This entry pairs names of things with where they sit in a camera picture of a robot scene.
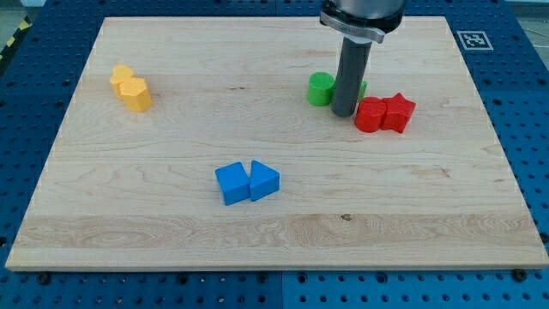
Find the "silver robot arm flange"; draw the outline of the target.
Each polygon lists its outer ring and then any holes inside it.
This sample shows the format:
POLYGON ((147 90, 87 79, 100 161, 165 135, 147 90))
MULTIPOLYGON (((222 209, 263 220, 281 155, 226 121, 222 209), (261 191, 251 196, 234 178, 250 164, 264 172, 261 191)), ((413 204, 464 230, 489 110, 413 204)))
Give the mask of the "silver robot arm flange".
POLYGON ((325 0, 320 23, 357 44, 376 42, 401 24, 406 0, 325 0))

